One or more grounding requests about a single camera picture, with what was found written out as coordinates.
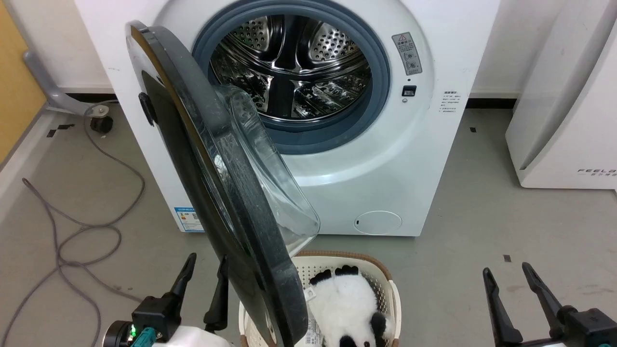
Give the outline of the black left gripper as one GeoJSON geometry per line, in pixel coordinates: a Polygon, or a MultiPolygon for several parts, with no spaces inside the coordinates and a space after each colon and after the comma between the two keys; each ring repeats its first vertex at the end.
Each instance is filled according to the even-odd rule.
{"type": "MultiPolygon", "coordinates": [[[[184,265],[177,275],[169,293],[161,298],[147,296],[132,313],[132,322],[137,334],[146,328],[152,328],[161,336],[160,341],[169,341],[181,325],[180,315],[182,299],[185,296],[188,282],[191,280],[198,255],[188,255],[184,265]]],[[[215,334],[228,326],[229,301],[229,261],[228,255],[220,259],[217,271],[217,284],[210,303],[209,310],[203,317],[204,330],[215,334]]]]}

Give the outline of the grey warning sticker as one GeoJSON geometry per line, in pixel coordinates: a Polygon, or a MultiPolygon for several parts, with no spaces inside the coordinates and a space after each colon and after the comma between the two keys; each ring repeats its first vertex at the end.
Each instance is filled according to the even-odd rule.
{"type": "Polygon", "coordinates": [[[405,74],[416,75],[423,72],[419,53],[410,32],[399,33],[392,36],[396,49],[401,58],[405,74]]]}

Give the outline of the white plastic laundry basket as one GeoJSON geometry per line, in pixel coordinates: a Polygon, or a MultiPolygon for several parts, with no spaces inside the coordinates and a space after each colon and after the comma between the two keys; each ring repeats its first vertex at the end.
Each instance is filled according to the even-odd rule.
{"type": "MultiPolygon", "coordinates": [[[[299,273],[300,281],[307,288],[310,278],[326,269],[349,265],[357,266],[359,272],[367,279],[376,295],[377,309],[392,322],[391,338],[384,340],[383,347],[401,347],[399,336],[402,325],[401,299],[389,270],[376,258],[346,251],[300,251],[292,261],[299,273]]],[[[239,307],[239,347],[276,347],[269,338],[262,338],[255,323],[243,305],[239,307]]]]}

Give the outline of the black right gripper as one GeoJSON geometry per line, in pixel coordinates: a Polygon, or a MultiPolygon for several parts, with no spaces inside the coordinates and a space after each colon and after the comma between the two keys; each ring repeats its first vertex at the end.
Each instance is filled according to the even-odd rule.
{"type": "MultiPolygon", "coordinates": [[[[552,339],[563,339],[565,347],[617,347],[617,321],[597,308],[579,311],[562,305],[528,262],[522,270],[532,292],[537,297],[549,324],[552,339]]],[[[499,297],[499,286],[489,268],[483,269],[485,296],[496,346],[519,346],[521,332],[513,327],[499,297]]]]}

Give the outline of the dark round washer door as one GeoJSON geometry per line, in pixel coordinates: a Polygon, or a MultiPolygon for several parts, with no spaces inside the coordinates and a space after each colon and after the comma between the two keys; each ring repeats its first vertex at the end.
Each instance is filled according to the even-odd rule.
{"type": "Polygon", "coordinates": [[[271,347],[295,347],[309,324],[293,256],[320,220],[249,95],[214,86],[169,29],[126,24],[138,99],[245,312],[271,347]]]}

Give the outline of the yellow wooden panel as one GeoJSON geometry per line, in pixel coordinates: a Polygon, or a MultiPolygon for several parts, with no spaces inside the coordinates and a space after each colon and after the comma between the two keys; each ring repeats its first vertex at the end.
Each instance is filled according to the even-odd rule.
{"type": "Polygon", "coordinates": [[[46,102],[24,63],[27,50],[13,16],[0,0],[0,166],[46,102]]]}

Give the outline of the black caster wheel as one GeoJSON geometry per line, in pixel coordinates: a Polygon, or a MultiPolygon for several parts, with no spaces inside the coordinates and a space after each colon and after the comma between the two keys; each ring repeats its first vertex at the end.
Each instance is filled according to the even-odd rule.
{"type": "Polygon", "coordinates": [[[99,134],[108,134],[113,127],[114,119],[110,116],[92,117],[90,120],[91,130],[99,134]]]}

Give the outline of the white front-load washing machine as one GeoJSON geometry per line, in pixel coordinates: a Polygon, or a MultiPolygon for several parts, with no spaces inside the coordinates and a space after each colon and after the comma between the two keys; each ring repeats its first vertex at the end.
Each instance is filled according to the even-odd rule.
{"type": "MultiPolygon", "coordinates": [[[[160,134],[139,103],[126,24],[169,29],[191,53],[201,28],[236,0],[74,0],[115,96],[179,231],[174,207],[192,207],[160,134]]],[[[376,121],[341,147],[282,154],[321,222],[320,234],[362,235],[355,219],[390,211],[387,236],[421,235],[501,0],[334,0],[367,22],[386,51],[390,86],[376,121]],[[392,36],[410,32],[423,72],[407,76],[392,36]],[[402,97],[416,85],[415,97],[402,97]]]]}

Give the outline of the stainless steel washer drum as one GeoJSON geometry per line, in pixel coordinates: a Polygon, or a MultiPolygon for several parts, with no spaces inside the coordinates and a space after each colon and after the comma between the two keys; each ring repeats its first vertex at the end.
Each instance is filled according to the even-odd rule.
{"type": "Polygon", "coordinates": [[[247,20],[220,41],[210,68],[244,90],[260,116],[311,123],[357,105],[372,71],[352,37],[327,22],[272,14],[247,20]]]}

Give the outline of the black and white panda plush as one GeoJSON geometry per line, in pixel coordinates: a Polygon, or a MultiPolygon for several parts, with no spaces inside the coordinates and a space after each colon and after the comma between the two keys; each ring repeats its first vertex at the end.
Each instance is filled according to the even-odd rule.
{"type": "Polygon", "coordinates": [[[322,347],[387,347],[395,325],[378,309],[369,281],[357,266],[326,269],[310,281],[315,292],[308,302],[322,333],[322,347]]]}

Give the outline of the white printed paper label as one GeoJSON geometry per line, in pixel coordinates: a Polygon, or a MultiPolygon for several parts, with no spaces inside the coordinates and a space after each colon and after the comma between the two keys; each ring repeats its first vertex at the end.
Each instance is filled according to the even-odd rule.
{"type": "Polygon", "coordinates": [[[306,334],[295,347],[324,347],[322,332],[315,318],[309,317],[306,334]]]}

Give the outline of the white appliance with grey lettering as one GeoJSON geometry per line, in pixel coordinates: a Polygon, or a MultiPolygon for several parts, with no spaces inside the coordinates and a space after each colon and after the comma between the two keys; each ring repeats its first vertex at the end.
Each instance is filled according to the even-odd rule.
{"type": "Polygon", "coordinates": [[[505,139],[522,187],[617,192],[617,0],[566,0],[505,139]]]}

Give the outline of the grey rubber door gasket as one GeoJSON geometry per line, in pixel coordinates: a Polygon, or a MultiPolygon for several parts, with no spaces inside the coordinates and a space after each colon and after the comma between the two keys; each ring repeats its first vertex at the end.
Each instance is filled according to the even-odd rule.
{"type": "Polygon", "coordinates": [[[210,57],[220,41],[239,24],[272,14],[316,18],[348,33],[369,63],[372,84],[357,105],[323,121],[271,121],[258,112],[267,134],[282,154],[289,155],[324,152],[355,140],[376,121],[386,104],[390,66],[383,45],[367,22],[334,0],[236,0],[214,14],[201,28],[192,45],[192,56],[209,81],[223,85],[210,68],[210,57]]]}

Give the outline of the round white filter cover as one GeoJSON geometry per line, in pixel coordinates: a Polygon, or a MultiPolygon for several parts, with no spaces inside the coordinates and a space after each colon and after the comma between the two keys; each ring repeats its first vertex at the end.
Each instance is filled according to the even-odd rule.
{"type": "Polygon", "coordinates": [[[390,235],[399,230],[402,219],[390,211],[370,211],[359,215],[353,222],[357,231],[364,235],[390,235]]]}

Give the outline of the blue energy label sticker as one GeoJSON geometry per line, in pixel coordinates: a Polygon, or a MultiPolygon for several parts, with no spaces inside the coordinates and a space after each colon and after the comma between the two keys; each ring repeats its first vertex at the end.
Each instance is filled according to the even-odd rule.
{"type": "Polygon", "coordinates": [[[204,233],[205,230],[193,207],[174,207],[174,211],[179,221],[179,226],[183,232],[204,233]]]}

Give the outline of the grey metal furniture leg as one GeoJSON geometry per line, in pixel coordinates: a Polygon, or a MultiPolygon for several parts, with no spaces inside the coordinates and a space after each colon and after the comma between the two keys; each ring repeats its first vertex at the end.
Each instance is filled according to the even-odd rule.
{"type": "Polygon", "coordinates": [[[25,51],[23,60],[42,92],[44,92],[49,103],[49,110],[98,119],[106,117],[109,112],[108,105],[116,103],[116,101],[110,100],[93,104],[68,96],[55,83],[35,52],[25,51]]]}

